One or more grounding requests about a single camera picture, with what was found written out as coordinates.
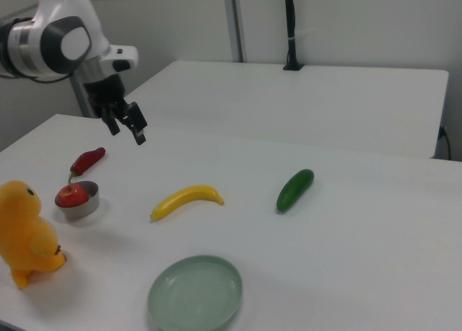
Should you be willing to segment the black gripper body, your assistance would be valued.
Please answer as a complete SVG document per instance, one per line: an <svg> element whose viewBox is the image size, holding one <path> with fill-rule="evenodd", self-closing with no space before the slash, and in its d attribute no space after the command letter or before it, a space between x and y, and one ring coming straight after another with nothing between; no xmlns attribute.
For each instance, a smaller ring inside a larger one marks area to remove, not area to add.
<svg viewBox="0 0 462 331"><path fill-rule="evenodd" d="M103 111L114 118L122 118L127 106L124 99L125 87L119 74L113 74L101 81L83 83L93 113L101 118Z"/></svg>

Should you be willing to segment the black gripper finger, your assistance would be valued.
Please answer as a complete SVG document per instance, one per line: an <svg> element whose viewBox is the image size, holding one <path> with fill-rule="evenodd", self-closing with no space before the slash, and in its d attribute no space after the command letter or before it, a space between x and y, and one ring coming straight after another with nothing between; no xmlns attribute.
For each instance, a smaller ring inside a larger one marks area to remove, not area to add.
<svg viewBox="0 0 462 331"><path fill-rule="evenodd" d="M120 132L116 119L106 110L102 111L102 121L106 124L112 136Z"/></svg>
<svg viewBox="0 0 462 331"><path fill-rule="evenodd" d="M147 127L147 122L136 102L127 104L124 107L122 124L131 131L138 145L142 145L146 141L144 129Z"/></svg>

